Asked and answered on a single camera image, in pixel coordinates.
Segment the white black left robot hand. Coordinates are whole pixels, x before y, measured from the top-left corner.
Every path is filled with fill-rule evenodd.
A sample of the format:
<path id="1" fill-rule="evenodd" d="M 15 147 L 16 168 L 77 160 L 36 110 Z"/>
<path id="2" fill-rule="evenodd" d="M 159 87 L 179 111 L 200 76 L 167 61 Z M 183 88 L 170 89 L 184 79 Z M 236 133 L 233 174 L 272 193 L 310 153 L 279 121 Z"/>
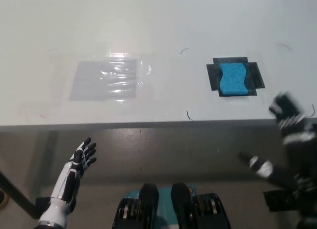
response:
<path id="1" fill-rule="evenodd" d="M 62 200 L 68 205 L 76 203 L 80 180 L 88 167 L 97 160 L 94 156 L 97 144 L 92 143 L 91 140 L 90 137 L 84 140 L 65 163 L 51 198 Z"/>

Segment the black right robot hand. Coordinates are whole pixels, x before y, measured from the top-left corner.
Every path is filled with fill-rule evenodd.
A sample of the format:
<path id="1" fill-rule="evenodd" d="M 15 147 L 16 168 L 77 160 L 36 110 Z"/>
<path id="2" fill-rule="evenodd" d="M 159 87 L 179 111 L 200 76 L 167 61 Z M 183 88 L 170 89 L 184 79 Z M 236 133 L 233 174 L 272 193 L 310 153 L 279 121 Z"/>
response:
<path id="1" fill-rule="evenodd" d="M 276 117 L 288 168 L 247 152 L 239 158 L 249 169 L 271 184 L 312 193 L 317 190 L 317 133 L 292 96 L 278 94 L 269 106 Z"/>

